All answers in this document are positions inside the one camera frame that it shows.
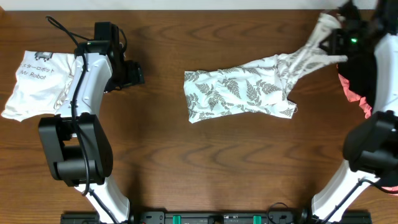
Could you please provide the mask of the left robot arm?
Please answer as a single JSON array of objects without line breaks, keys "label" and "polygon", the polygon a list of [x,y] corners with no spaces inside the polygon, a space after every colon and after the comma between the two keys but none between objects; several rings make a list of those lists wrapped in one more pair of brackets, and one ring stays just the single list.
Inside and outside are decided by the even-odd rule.
[{"label": "left robot arm", "polygon": [[105,93],[143,82],[140,65],[119,41],[92,40],[75,50],[75,76],[53,117],[39,122],[50,173],[78,190],[94,212],[66,212],[61,223],[134,223],[129,199],[112,176],[113,150],[99,121]]}]

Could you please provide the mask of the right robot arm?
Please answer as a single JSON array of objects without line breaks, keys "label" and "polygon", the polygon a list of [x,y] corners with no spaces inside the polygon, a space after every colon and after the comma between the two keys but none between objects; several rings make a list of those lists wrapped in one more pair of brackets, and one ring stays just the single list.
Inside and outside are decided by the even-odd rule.
[{"label": "right robot arm", "polygon": [[378,1],[370,21],[352,1],[338,13],[342,26],[319,46],[328,55],[348,56],[339,71],[370,102],[371,116],[349,132],[342,164],[299,223],[370,223],[367,213],[346,209],[370,185],[388,194],[397,185],[397,1]]}]

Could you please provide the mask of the white fern print dress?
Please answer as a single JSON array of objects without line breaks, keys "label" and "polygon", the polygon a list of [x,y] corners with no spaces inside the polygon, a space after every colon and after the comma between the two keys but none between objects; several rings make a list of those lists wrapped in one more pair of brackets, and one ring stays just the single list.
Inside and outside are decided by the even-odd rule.
[{"label": "white fern print dress", "polygon": [[189,122],[245,112],[290,119],[297,105],[287,97],[298,80],[327,65],[347,61],[347,56],[330,56],[319,46],[339,28],[336,17],[321,13],[305,45],[294,53],[213,72],[186,71],[183,89]]}]

